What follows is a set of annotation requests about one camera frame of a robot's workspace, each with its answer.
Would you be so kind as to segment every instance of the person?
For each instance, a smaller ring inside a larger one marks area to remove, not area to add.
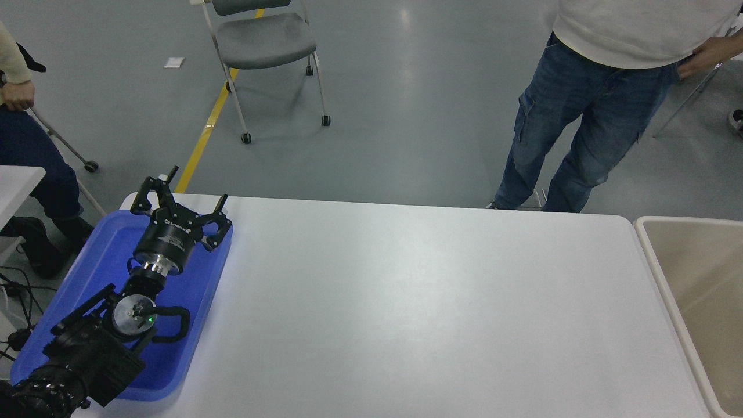
[[[648,126],[669,87],[743,52],[743,31],[725,33],[733,0],[560,0],[530,85],[495,199],[516,209],[531,196],[545,156],[582,115],[551,179],[543,211],[580,212]]]
[[[26,112],[33,106],[35,87],[19,45],[0,22],[0,71],[5,83],[0,89],[0,165],[43,167],[45,175],[31,196],[44,213],[79,251],[93,231],[80,217],[80,190],[74,170],[68,166],[51,138]],[[0,231],[2,236],[24,237],[21,244],[32,269],[41,277],[54,276],[64,257],[49,241],[41,219],[14,216]]]

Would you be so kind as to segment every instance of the sneaker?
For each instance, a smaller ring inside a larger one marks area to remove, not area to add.
[[[743,109],[733,110],[727,117],[730,127],[740,136],[743,136]]]
[[[85,241],[87,241],[88,237],[93,233],[93,227],[91,224],[87,223],[79,216],[64,221],[52,219],[52,222],[54,222],[55,226],[65,235],[70,243],[72,243],[75,251],[82,250]]]
[[[41,278],[48,279],[62,270],[65,258],[47,238],[46,228],[41,219],[14,216],[8,223],[15,234],[25,240],[21,248],[33,272]]]

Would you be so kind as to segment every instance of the blue jeans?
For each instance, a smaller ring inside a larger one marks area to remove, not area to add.
[[[28,113],[10,112],[6,105],[0,106],[0,165],[44,167],[46,174],[31,196],[50,219],[73,219],[82,212],[74,170]]]
[[[550,212],[580,212],[678,82],[678,65],[626,70],[595,63],[553,34],[531,84],[519,98],[516,135],[496,207],[515,209],[531,196],[545,156],[568,123],[583,115],[570,152],[550,183]]]

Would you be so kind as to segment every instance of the chair caster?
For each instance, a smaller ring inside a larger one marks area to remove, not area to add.
[[[96,171],[98,171],[98,163],[95,162],[95,161],[86,161],[85,162],[85,169],[89,173],[95,173]]]

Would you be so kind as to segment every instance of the white desk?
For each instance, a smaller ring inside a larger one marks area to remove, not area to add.
[[[232,249],[181,389],[74,417],[709,416],[625,219],[227,208]]]
[[[0,165],[0,228],[44,177],[41,167]]]

